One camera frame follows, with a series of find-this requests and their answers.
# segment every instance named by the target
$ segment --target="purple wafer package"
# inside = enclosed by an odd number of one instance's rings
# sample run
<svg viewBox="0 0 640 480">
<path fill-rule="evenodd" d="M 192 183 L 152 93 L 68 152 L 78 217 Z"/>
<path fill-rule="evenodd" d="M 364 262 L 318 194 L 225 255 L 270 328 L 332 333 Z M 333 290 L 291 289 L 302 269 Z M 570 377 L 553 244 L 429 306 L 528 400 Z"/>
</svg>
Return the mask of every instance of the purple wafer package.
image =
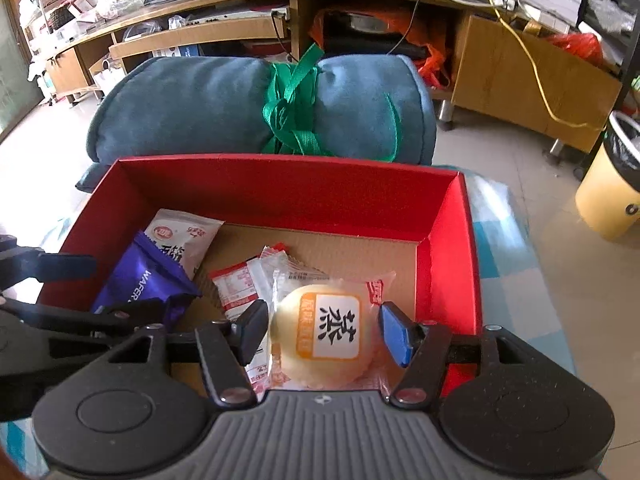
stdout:
<svg viewBox="0 0 640 480">
<path fill-rule="evenodd" d="M 114 303 L 159 298 L 166 303 L 164 325 L 171 328 L 201 295 L 182 266 L 140 231 L 98 294 L 92 312 Z"/>
</svg>

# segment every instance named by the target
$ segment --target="orange plastic bag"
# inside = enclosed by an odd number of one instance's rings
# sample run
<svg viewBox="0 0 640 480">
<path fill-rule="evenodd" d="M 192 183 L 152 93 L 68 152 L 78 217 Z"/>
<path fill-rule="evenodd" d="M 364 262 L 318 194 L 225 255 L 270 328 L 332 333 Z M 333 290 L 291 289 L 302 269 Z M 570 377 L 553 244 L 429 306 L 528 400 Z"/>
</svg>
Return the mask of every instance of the orange plastic bag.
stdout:
<svg viewBox="0 0 640 480">
<path fill-rule="evenodd" d="M 595 34 L 556 34 L 545 40 L 569 54 L 581 57 L 592 65 L 602 65 L 602 46 Z"/>
<path fill-rule="evenodd" d="M 404 34 L 409 28 L 412 12 L 408 9 L 388 9 L 377 3 L 366 6 L 340 5 L 325 7 L 318 10 L 314 22 L 309 30 L 309 36 L 324 48 L 324 16 L 328 12 L 353 12 L 372 16 L 386 23 L 388 32 Z M 418 73 L 427 86 L 445 89 L 450 84 L 450 78 L 444 69 L 446 60 L 445 40 L 447 37 L 447 22 L 441 16 L 429 16 L 420 19 L 416 16 L 406 35 L 406 40 L 414 45 L 426 48 L 428 57 L 425 60 L 415 61 Z"/>
</svg>

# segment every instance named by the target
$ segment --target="black cable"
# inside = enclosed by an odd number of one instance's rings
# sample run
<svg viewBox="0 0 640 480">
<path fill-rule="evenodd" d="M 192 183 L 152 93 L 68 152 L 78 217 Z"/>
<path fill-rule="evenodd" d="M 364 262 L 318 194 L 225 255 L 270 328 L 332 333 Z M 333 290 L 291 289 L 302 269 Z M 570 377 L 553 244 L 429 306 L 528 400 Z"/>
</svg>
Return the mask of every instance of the black cable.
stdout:
<svg viewBox="0 0 640 480">
<path fill-rule="evenodd" d="M 282 51 L 288 56 L 291 56 L 291 59 L 297 63 L 298 60 L 296 59 L 296 56 L 294 56 L 291 52 L 289 52 L 284 46 L 284 43 L 282 43 L 282 39 L 280 38 L 280 33 L 278 32 L 278 27 L 276 26 L 276 12 L 271 13 L 271 23 L 273 23 L 273 31 L 276 33 L 276 38 L 278 39 L 278 43 L 282 47 Z"/>
<path fill-rule="evenodd" d="M 388 56 L 389 56 L 389 54 L 393 54 L 394 50 L 400 46 L 400 44 L 404 41 L 404 38 L 406 38 L 406 35 L 411 30 L 411 27 L 414 24 L 415 13 L 418 10 L 418 5 L 419 4 L 420 4 L 420 0 L 416 0 L 415 1 L 415 5 L 414 5 L 414 12 L 411 13 L 411 20 L 409 20 L 409 26 L 406 28 L 406 32 L 402 35 L 402 38 L 400 38 L 400 40 L 393 46 L 393 48 L 389 52 L 386 53 Z"/>
</svg>

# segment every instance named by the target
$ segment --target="yellow cable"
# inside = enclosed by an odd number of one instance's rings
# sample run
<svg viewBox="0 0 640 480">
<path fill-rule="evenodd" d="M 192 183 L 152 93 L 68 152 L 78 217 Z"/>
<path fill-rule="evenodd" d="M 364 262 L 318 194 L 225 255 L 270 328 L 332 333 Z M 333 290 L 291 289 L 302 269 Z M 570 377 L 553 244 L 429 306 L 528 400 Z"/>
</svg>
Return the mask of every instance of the yellow cable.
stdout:
<svg viewBox="0 0 640 480">
<path fill-rule="evenodd" d="M 551 109 L 551 106 L 549 105 L 549 101 L 546 98 L 546 93 L 545 93 L 545 89 L 542 87 L 542 81 L 540 81 L 540 74 L 538 73 L 538 66 L 536 64 L 536 61 L 533 59 L 533 56 L 531 55 L 531 53 L 529 52 L 529 49 L 527 48 L 527 46 L 524 44 L 524 42 L 522 41 L 522 38 L 518 35 L 518 33 L 513 30 L 513 28 L 511 27 L 511 25 L 509 25 L 509 23 L 505 22 L 502 18 L 502 15 L 500 14 L 500 12 L 498 11 L 498 9 L 496 7 L 494 7 L 494 12 L 495 15 L 498 17 L 498 20 L 500 21 L 500 23 L 504 26 L 504 28 L 506 28 L 511 35 L 518 41 L 518 43 L 520 44 L 520 46 L 522 47 L 522 49 L 524 50 L 524 53 L 527 54 L 527 57 L 529 58 L 529 61 L 531 62 L 531 66 L 533 67 L 533 73 L 536 76 L 536 82 L 538 83 L 538 89 L 540 90 L 540 95 L 542 96 L 542 100 L 545 103 L 545 108 L 546 111 L 548 112 L 549 116 L 556 122 L 556 123 L 560 123 L 560 124 L 564 124 L 564 126 L 568 126 L 570 128 L 583 128 L 585 126 L 589 126 L 589 123 L 572 123 L 570 121 L 565 121 L 564 119 L 561 119 L 560 117 L 556 116 L 556 114 L 553 112 L 553 110 Z"/>
</svg>

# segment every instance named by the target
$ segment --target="wooden drawer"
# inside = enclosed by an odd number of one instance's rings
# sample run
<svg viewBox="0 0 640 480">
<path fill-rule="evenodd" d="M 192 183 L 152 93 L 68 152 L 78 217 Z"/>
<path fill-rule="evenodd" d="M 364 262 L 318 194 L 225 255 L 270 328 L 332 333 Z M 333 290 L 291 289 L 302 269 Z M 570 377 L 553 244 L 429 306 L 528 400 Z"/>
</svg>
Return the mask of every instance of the wooden drawer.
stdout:
<svg viewBox="0 0 640 480">
<path fill-rule="evenodd" d="M 538 65 L 556 116 L 589 126 L 571 128 L 547 113 L 527 55 L 500 23 L 473 16 L 452 102 L 541 132 L 588 152 L 620 91 L 620 82 L 590 63 L 529 34 L 523 42 Z"/>
<path fill-rule="evenodd" d="M 281 38 L 287 37 L 288 33 L 284 18 L 278 17 L 275 22 L 278 35 Z M 241 18 L 239 20 L 221 20 L 201 25 L 189 25 L 175 30 L 165 30 L 138 40 L 114 44 L 109 51 L 111 57 L 121 59 L 174 46 L 211 43 L 213 41 L 268 40 L 275 38 L 276 31 L 273 28 L 271 17 L 265 16 Z"/>
<path fill-rule="evenodd" d="M 86 74 L 75 48 L 47 59 L 47 73 L 58 95 L 74 93 L 93 83 Z"/>
</svg>

